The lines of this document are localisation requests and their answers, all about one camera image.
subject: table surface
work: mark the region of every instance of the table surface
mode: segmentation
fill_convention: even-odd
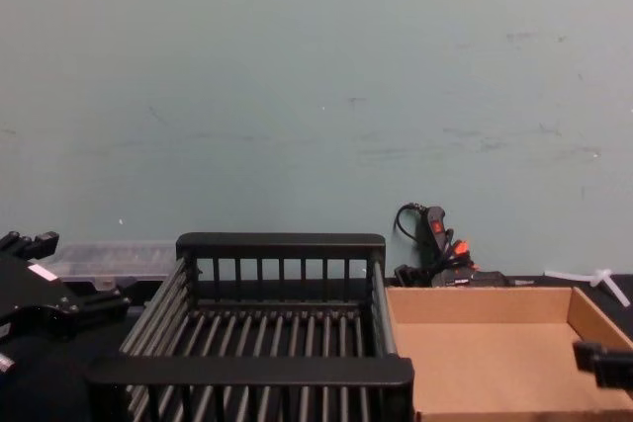
[[[546,277],[529,279],[543,287],[571,284]],[[613,279],[633,299],[633,275]],[[602,287],[592,289],[586,284],[578,287],[633,339],[633,307],[622,307]],[[123,321],[81,333],[70,341],[23,337],[0,345],[0,353],[17,362],[10,377],[0,381],[0,420],[87,421],[89,407],[82,375],[97,356],[118,350],[136,318],[137,314],[132,314]]]

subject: power cord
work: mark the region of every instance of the power cord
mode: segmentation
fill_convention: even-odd
[[[398,212],[396,213],[396,219],[394,220],[394,226],[396,226],[400,230],[400,232],[402,234],[404,234],[406,237],[412,239],[417,244],[420,244],[420,242],[418,242],[417,238],[413,234],[408,232],[403,227],[403,225],[402,225],[402,223],[400,221],[400,216],[405,211],[416,211],[416,212],[418,212],[420,214],[420,217],[421,217],[421,215],[426,211],[426,207],[424,207],[420,203],[407,203],[406,205],[402,205],[400,207],[400,209],[398,210]]]

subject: cardboard box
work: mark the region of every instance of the cardboard box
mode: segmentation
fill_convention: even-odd
[[[633,349],[578,289],[387,289],[398,353],[423,422],[633,421],[624,390],[596,387],[572,343]]]

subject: teal wall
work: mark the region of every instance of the teal wall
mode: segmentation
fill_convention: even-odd
[[[0,231],[370,231],[631,271],[632,0],[0,0]]]

